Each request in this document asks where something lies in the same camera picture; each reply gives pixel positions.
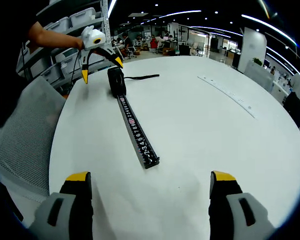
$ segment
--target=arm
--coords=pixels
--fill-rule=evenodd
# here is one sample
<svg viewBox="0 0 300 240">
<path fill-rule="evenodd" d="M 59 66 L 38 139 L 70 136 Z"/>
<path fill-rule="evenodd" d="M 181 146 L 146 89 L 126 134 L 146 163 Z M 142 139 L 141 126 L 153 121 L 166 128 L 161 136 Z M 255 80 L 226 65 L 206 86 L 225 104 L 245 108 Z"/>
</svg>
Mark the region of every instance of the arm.
<svg viewBox="0 0 300 240">
<path fill-rule="evenodd" d="M 84 47 L 83 41 L 74 36 L 45 30 L 39 22 L 36 22 L 28 32 L 28 38 L 39 47 L 47 48 L 76 48 Z"/>
</svg>

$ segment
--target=measuring tape blade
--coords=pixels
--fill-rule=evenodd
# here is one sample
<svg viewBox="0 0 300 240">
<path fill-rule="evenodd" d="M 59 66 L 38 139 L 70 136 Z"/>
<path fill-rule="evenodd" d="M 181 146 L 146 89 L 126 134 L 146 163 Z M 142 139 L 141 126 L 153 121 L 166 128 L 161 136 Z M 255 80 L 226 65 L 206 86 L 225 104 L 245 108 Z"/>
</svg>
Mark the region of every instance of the measuring tape blade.
<svg viewBox="0 0 300 240">
<path fill-rule="evenodd" d="M 160 158 L 156 155 L 149 140 L 146 137 L 145 132 L 141 128 L 141 125 L 136 118 L 136 115 L 132 111 L 132 108 L 124 94 L 117 96 L 119 106 L 121 108 L 122 115 L 126 120 L 126 124 L 129 126 L 130 138 L 136 143 L 137 154 L 141 156 L 145 169 L 151 168 L 159 164 Z"/>
</svg>

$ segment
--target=floor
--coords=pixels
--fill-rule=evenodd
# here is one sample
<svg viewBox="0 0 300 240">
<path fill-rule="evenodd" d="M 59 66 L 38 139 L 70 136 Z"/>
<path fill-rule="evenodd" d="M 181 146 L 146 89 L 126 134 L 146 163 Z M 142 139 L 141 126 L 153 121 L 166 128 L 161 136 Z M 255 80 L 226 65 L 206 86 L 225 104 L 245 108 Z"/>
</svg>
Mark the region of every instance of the floor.
<svg viewBox="0 0 300 240">
<path fill-rule="evenodd" d="M 212 60 L 215 60 L 217 62 L 226 64 L 226 65 L 232 67 L 233 59 L 223 55 L 222 53 L 209 51 L 208 56 Z M 129 62 L 142 60 L 142 59 L 152 59 L 152 58 L 160 58 L 160 57 L 167 57 L 167 56 L 163 56 L 162 53 L 152 53 L 149 51 L 140 51 L 140 55 L 137 55 L 136 57 L 132 57 L 130 59 L 125 59 L 124 62 L 129 63 Z"/>
<path fill-rule="evenodd" d="M 225 56 L 222 53 L 209 51 L 208 56 L 212 60 L 215 60 L 217 62 L 226 64 L 228 66 L 232 66 L 233 59 L 230 58 L 230 57 Z"/>
<path fill-rule="evenodd" d="M 162 53 L 152 53 L 149 51 L 140 51 L 140 55 L 137 55 L 136 57 L 132 57 L 130 59 L 125 59 L 124 63 L 130 63 L 130 62 L 142 60 L 142 59 L 153 59 L 153 58 L 161 58 L 161 57 L 167 57 L 167 56 L 163 56 Z"/>
</svg>

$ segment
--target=black cable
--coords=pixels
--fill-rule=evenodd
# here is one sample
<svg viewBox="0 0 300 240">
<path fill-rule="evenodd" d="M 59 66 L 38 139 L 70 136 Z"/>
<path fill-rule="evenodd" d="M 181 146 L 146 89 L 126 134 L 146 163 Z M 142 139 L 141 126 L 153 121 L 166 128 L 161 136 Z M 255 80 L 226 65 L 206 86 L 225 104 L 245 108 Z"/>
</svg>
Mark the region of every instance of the black cable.
<svg viewBox="0 0 300 240">
<path fill-rule="evenodd" d="M 125 79 L 133 79 L 133 80 L 143 80 L 143 79 L 150 79 L 159 77 L 160 74 L 154 74 L 154 75 L 146 75 L 146 76 L 125 76 Z"/>
<path fill-rule="evenodd" d="M 22 43 L 21 46 L 21 55 L 22 55 L 22 62 L 23 62 L 23 74 L 24 74 L 24 78 L 28 81 L 27 76 L 26 76 L 26 70 L 25 70 L 25 56 L 24 56 L 24 44 Z"/>
<path fill-rule="evenodd" d="M 77 63 L 77 60 L 78 60 L 79 55 L 80 55 L 80 52 L 78 52 L 78 54 L 76 55 L 75 61 L 74 61 L 73 72 L 72 72 L 72 77 L 71 77 L 71 82 L 70 82 L 70 87 L 69 87 L 69 89 L 68 89 L 68 93 L 67 93 L 67 94 L 70 94 L 70 91 L 72 90 L 72 88 L 73 88 L 73 86 L 74 86 L 73 80 L 74 80 L 74 74 L 75 74 L 76 63 Z"/>
</svg>

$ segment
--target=white ruler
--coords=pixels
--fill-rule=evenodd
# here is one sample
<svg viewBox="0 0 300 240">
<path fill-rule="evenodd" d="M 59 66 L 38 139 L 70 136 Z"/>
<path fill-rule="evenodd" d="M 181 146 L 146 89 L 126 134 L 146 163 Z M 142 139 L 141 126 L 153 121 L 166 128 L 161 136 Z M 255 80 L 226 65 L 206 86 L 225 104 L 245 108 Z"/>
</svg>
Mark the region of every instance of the white ruler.
<svg viewBox="0 0 300 240">
<path fill-rule="evenodd" d="M 236 95 L 233 91 L 226 89 L 222 84 L 220 84 L 216 80 L 209 79 L 208 77 L 198 76 L 198 78 L 227 95 L 237 104 L 239 104 L 244 110 L 246 110 L 252 117 L 256 118 L 256 114 L 254 113 L 252 107 L 248 103 L 246 103 L 240 96 Z"/>
</svg>

